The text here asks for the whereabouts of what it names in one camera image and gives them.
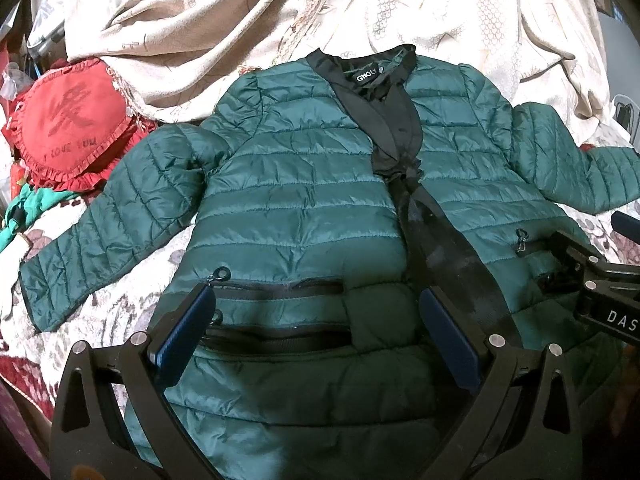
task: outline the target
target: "zipper pull ring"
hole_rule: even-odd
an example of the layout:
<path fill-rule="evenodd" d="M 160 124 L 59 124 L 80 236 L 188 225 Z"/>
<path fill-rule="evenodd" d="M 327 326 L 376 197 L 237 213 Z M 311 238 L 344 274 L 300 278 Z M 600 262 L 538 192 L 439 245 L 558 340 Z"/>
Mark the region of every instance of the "zipper pull ring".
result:
<path fill-rule="evenodd" d="M 523 253 L 527 250 L 527 240 L 529 240 L 529 233 L 527 233 L 522 228 L 518 228 L 516 229 L 516 235 L 518 237 L 518 248 L 516 249 L 516 252 Z"/>
<path fill-rule="evenodd" d="M 231 279 L 231 271 L 228 267 L 218 267 L 207 278 L 207 285 L 211 286 L 214 282 L 228 282 Z"/>

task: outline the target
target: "zipper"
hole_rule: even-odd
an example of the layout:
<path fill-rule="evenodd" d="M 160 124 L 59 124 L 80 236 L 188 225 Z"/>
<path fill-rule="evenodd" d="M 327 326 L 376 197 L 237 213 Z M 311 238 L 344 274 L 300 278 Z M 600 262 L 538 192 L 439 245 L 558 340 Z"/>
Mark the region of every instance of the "zipper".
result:
<path fill-rule="evenodd" d="M 334 296 L 342 294 L 341 280 L 333 278 L 309 278 L 293 283 L 262 283 L 243 280 L 213 283 L 216 298 L 221 300 L 289 300 L 291 298 L 310 298 L 312 296 Z"/>
<path fill-rule="evenodd" d="M 534 240 L 530 242 L 529 233 L 522 228 L 516 229 L 516 236 L 518 237 L 518 241 L 513 246 L 513 249 L 520 258 L 528 256 L 531 253 L 549 250 L 547 240 Z"/>
<path fill-rule="evenodd" d="M 209 326 L 200 344 L 230 354 L 298 354 L 349 346 L 351 330 L 332 324 L 289 328 Z"/>

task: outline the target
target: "green puffer jacket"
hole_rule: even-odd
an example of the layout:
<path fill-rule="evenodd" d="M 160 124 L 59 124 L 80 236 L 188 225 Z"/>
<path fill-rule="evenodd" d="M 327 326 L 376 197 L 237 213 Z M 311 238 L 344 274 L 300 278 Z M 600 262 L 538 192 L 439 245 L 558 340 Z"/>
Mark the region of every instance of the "green puffer jacket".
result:
<path fill-rule="evenodd" d="M 516 229 L 530 241 L 562 229 L 588 242 L 554 202 L 596 214 L 640 197 L 640 158 L 582 152 L 551 107 L 512 108 L 478 70 L 416 61 L 412 46 L 315 56 L 316 66 L 244 75 L 200 126 L 166 125 L 135 146 L 78 224 L 23 265 L 36 325 L 54 330 L 197 213 L 151 325 L 227 266 L 244 289 L 221 295 L 221 330 L 332 335 L 311 352 L 199 347 L 166 397 L 200 449 L 238 480 L 411 478 L 460 405 L 403 281 L 405 247 L 372 141 L 317 65 L 356 84 L 372 62 L 378 79 L 393 78 L 413 56 L 400 84 L 422 125 L 424 187 L 497 280 L 525 348 L 565 350 L 590 429 L 610 407 L 621 345 L 574 320 L 574 296 L 542 294 L 535 278 L 558 263 L 548 251 L 517 257 Z M 131 409 L 126 423 L 154 461 Z"/>

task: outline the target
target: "metal screw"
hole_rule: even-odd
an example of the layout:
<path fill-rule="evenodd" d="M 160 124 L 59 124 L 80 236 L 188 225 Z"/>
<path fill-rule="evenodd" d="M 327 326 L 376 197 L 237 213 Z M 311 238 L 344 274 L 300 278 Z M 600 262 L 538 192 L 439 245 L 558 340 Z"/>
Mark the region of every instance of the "metal screw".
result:
<path fill-rule="evenodd" d="M 562 347 L 556 343 L 551 343 L 549 345 L 549 351 L 556 356 L 562 355 Z"/>
<path fill-rule="evenodd" d="M 146 341 L 146 334 L 144 332 L 136 332 L 131 336 L 131 344 L 138 346 L 142 345 L 143 342 Z"/>
<path fill-rule="evenodd" d="M 71 350 L 74 354 L 81 354 L 86 350 L 86 343 L 84 341 L 77 341 L 71 347 Z"/>
<path fill-rule="evenodd" d="M 489 336 L 489 343 L 496 348 L 501 348 L 505 345 L 506 341 L 500 334 L 491 334 Z"/>

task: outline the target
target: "red cloth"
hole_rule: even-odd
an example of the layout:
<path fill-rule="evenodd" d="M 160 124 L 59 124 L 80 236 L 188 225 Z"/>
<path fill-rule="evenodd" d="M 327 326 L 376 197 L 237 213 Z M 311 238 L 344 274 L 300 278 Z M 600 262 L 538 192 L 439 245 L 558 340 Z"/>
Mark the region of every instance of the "red cloth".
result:
<path fill-rule="evenodd" d="M 94 189 L 157 127 L 126 115 L 126 101 L 100 59 L 50 70 L 15 101 L 8 129 L 30 182 L 55 191 Z"/>

